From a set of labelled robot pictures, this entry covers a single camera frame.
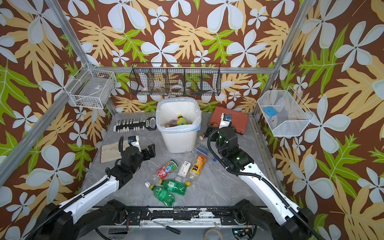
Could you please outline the lime green label bottle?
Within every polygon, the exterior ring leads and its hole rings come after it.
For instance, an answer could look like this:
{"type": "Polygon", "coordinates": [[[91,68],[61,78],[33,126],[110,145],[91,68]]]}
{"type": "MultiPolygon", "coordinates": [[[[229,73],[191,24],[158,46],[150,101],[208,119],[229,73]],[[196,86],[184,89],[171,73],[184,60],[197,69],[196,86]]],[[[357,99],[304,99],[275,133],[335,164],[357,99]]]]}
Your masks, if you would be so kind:
{"type": "Polygon", "coordinates": [[[182,116],[182,115],[178,115],[178,118],[177,118],[177,126],[182,126],[182,125],[187,125],[187,120],[182,116]]]}

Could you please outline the red tea bottle white cap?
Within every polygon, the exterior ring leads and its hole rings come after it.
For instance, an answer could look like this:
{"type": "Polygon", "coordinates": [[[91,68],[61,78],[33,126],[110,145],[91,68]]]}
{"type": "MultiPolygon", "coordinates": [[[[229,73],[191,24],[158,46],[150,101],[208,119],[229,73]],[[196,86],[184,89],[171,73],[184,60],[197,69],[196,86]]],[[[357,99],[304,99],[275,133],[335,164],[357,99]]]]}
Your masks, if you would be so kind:
{"type": "Polygon", "coordinates": [[[173,119],[169,122],[169,127],[176,127],[177,126],[177,120],[173,119]]]}

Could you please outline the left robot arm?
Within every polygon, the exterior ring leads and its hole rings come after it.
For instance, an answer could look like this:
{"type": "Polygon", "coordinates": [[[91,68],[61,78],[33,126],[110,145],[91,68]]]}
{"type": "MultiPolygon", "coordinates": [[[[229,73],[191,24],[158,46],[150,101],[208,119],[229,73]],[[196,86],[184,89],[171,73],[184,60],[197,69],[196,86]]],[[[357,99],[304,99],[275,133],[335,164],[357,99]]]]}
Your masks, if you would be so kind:
{"type": "Polygon", "coordinates": [[[156,156],[154,144],[140,150],[132,144],[124,148],[123,141],[121,137],[118,145],[121,158],[115,161],[114,167],[106,168],[106,174],[97,183],[70,200],[46,206],[27,235],[28,240],[76,240],[114,221],[124,212],[125,205],[118,201],[112,201],[93,213],[88,212],[102,199],[126,185],[142,162],[156,156]]]}

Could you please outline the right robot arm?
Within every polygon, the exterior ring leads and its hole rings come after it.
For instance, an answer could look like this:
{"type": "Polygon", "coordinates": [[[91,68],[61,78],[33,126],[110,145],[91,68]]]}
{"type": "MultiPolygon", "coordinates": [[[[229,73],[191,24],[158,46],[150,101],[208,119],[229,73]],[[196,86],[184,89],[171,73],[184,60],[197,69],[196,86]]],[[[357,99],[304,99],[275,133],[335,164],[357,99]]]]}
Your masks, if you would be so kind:
{"type": "Polygon", "coordinates": [[[314,229],[312,212],[291,201],[263,174],[250,155],[239,147],[234,128],[213,130],[207,147],[225,170],[244,181],[267,207],[264,210],[241,200],[233,206],[241,220],[270,232],[275,240],[322,239],[314,229]]]}

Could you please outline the white plastic trash bin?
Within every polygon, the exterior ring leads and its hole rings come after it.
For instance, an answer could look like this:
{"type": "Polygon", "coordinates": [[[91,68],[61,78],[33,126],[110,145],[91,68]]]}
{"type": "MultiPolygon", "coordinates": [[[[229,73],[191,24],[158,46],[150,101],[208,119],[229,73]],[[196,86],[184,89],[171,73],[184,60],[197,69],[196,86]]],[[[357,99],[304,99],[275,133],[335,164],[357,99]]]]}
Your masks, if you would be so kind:
{"type": "Polygon", "coordinates": [[[194,149],[197,133],[198,131],[178,134],[161,134],[170,153],[185,153],[194,149]]]}

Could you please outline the clear bin liner bag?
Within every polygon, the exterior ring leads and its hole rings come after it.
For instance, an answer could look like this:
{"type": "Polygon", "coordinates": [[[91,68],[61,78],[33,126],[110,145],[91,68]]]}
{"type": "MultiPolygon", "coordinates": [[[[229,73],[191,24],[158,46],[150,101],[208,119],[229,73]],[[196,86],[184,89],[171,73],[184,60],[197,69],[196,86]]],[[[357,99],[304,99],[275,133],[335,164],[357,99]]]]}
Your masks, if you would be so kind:
{"type": "Polygon", "coordinates": [[[202,112],[198,102],[190,97],[164,99],[158,102],[156,110],[156,126],[163,134],[178,134],[199,131],[201,129],[202,112]],[[186,125],[166,127],[172,120],[181,115],[186,125]]]}

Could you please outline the brown label bottle by case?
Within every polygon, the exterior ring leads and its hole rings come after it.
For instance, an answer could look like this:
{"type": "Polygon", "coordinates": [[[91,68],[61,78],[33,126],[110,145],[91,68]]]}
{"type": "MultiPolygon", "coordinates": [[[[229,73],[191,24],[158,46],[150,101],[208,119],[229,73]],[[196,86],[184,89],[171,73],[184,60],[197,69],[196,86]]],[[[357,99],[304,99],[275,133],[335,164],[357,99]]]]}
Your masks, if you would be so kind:
{"type": "Polygon", "coordinates": [[[201,141],[203,141],[204,138],[206,138],[206,134],[202,134],[202,135],[199,136],[199,139],[200,139],[201,141]]]}

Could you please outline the red plastic tool case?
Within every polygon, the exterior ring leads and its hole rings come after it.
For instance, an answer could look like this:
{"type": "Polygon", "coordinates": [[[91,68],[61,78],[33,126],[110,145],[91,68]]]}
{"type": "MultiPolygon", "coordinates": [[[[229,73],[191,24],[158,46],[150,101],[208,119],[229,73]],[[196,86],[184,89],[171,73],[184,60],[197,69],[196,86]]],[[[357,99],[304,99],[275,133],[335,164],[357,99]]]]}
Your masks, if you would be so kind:
{"type": "Polygon", "coordinates": [[[236,128],[236,133],[243,135],[246,132],[249,115],[234,110],[229,110],[223,107],[216,107],[209,121],[210,125],[219,125],[222,114],[232,115],[232,127],[236,128]]]}

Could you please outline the crushed blue label water bottle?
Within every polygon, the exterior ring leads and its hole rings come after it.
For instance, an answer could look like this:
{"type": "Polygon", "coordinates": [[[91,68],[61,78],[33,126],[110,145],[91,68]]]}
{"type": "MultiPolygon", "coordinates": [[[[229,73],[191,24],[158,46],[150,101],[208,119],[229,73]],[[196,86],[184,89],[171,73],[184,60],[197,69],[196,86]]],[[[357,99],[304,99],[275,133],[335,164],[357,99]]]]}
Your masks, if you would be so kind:
{"type": "Polygon", "coordinates": [[[204,155],[208,160],[212,160],[213,162],[216,162],[217,159],[211,154],[209,149],[205,146],[199,145],[196,149],[197,155],[204,155]]]}

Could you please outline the red label colourful bottle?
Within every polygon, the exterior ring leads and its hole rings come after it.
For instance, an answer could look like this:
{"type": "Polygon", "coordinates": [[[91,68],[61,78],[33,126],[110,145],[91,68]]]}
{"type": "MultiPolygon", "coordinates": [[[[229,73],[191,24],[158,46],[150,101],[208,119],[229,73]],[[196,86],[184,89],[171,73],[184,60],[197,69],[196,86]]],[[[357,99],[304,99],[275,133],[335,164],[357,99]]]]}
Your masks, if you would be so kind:
{"type": "Polygon", "coordinates": [[[156,171],[152,178],[153,182],[157,183],[159,180],[165,179],[172,172],[176,171],[177,168],[178,164],[174,160],[169,161],[156,171]]]}

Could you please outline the orange juice label bottle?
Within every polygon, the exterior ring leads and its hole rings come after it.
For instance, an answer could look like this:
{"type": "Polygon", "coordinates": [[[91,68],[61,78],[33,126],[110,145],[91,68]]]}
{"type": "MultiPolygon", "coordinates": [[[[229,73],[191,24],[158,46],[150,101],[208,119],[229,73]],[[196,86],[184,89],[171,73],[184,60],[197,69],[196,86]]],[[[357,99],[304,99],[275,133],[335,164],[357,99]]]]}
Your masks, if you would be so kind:
{"type": "Polygon", "coordinates": [[[198,155],[195,164],[191,167],[189,172],[187,173],[187,181],[186,185],[190,187],[193,183],[195,183],[201,174],[201,171],[207,162],[207,157],[204,155],[198,155]]]}

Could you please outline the small white label bottle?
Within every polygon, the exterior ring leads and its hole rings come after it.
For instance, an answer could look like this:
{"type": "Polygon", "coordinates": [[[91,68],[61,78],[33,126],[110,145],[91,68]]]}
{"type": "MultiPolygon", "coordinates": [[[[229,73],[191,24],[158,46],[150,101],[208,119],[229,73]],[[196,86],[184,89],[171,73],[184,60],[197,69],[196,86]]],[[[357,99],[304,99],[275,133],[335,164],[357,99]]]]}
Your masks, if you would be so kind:
{"type": "Polygon", "coordinates": [[[190,166],[191,166],[191,163],[184,161],[184,163],[182,164],[182,166],[180,167],[177,173],[177,176],[175,177],[175,180],[177,182],[181,183],[187,178],[187,173],[190,169],[190,166]]]}

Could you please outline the green bottle yellow cap upper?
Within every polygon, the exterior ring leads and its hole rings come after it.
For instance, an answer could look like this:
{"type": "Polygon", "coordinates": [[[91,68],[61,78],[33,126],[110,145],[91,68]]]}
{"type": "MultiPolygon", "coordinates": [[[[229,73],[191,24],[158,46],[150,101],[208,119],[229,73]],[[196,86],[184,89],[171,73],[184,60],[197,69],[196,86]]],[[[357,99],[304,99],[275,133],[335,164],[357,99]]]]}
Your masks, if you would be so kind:
{"type": "Polygon", "coordinates": [[[184,196],[187,191],[187,185],[183,183],[179,183],[175,180],[159,180],[159,185],[164,187],[168,192],[178,194],[180,196],[184,196]]]}

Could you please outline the green bottle yellow cap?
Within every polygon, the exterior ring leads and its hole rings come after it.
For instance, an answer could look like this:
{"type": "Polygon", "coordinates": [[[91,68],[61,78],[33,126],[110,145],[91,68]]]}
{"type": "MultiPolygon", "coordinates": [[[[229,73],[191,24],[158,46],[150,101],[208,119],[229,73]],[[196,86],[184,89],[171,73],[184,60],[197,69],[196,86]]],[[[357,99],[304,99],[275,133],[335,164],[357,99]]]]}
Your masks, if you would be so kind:
{"type": "Polygon", "coordinates": [[[179,183],[175,180],[159,180],[159,185],[164,187],[168,192],[178,194],[180,196],[184,196],[187,191],[187,185],[183,183],[179,183]]]}
{"type": "Polygon", "coordinates": [[[175,196],[166,190],[163,186],[156,186],[149,182],[145,183],[145,186],[149,188],[156,199],[163,203],[166,207],[172,207],[175,202],[175,196]]]}

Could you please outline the blue object in basket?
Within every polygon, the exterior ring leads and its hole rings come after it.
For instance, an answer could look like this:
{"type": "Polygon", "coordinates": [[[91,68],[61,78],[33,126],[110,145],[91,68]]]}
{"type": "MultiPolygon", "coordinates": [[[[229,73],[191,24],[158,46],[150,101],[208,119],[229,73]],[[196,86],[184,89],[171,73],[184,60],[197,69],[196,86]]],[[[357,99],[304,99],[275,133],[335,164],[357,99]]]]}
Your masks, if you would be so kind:
{"type": "Polygon", "coordinates": [[[269,116],[269,117],[273,117],[273,116],[276,116],[278,114],[278,112],[271,106],[268,106],[266,108],[264,108],[264,112],[269,116]]]}

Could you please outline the green bottle yellow cap lower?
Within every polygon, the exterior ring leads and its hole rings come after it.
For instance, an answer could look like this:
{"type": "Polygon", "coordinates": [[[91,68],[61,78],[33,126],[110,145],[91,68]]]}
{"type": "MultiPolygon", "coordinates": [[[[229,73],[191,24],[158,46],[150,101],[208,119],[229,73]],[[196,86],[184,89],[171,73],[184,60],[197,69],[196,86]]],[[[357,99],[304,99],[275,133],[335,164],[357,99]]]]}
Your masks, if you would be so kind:
{"type": "Polygon", "coordinates": [[[166,190],[163,186],[156,186],[149,182],[145,183],[145,186],[149,188],[156,199],[163,203],[166,207],[172,207],[175,202],[175,196],[166,190]]]}

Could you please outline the tape roll in basket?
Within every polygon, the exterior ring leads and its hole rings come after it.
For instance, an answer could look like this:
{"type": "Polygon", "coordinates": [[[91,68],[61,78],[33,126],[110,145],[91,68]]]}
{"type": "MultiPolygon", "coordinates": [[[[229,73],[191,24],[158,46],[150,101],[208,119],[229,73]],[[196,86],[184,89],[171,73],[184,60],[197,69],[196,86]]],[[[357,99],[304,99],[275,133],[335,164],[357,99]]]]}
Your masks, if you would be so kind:
{"type": "Polygon", "coordinates": [[[183,92],[184,87],[182,85],[172,85],[172,86],[170,86],[170,91],[173,93],[183,92]]]}

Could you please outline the tape roll bottom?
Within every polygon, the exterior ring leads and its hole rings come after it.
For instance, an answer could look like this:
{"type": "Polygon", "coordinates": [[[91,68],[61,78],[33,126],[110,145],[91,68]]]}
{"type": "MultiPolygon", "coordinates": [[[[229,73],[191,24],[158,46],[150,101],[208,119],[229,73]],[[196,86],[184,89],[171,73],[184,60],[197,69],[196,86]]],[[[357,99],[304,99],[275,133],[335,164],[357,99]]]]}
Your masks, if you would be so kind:
{"type": "Polygon", "coordinates": [[[211,228],[207,230],[203,240],[224,240],[224,235],[219,228],[211,228]]]}

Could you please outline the black socket holder rail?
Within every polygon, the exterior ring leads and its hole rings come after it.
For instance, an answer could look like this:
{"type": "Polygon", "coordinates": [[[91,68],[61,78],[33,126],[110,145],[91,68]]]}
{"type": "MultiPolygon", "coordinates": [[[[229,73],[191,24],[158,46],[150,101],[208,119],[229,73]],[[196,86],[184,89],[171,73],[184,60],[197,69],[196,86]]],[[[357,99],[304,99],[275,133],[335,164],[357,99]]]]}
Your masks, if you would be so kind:
{"type": "Polygon", "coordinates": [[[118,120],[114,125],[113,130],[117,133],[128,133],[129,131],[148,130],[153,131],[157,129],[156,118],[150,117],[146,120],[143,119],[123,119],[118,120]]]}

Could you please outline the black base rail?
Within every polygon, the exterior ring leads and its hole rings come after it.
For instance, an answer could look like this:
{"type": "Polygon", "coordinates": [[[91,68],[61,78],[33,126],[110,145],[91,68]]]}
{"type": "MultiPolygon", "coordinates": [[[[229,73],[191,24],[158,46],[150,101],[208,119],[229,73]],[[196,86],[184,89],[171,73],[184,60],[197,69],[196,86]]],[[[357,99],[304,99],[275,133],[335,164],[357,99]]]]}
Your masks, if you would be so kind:
{"type": "Polygon", "coordinates": [[[125,219],[129,226],[143,226],[145,221],[214,226],[238,225],[232,207],[127,207],[125,219]]]}

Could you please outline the black handled screwdriver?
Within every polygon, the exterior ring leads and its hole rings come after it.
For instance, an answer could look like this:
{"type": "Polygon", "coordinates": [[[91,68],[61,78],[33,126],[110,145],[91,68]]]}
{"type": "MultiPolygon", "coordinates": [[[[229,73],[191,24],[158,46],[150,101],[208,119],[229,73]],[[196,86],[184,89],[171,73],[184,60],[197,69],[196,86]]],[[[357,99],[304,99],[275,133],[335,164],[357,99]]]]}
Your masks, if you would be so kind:
{"type": "Polygon", "coordinates": [[[161,226],[161,227],[164,227],[166,230],[168,230],[168,231],[170,231],[170,232],[172,232],[172,233],[174,233],[174,234],[177,234],[177,235],[180,235],[180,234],[181,234],[181,231],[180,231],[180,230],[175,229],[175,228],[172,228],[172,227],[170,227],[170,226],[166,226],[166,225],[160,224],[160,223],[158,223],[158,222],[154,222],[154,224],[159,225],[159,226],[161,226]]]}

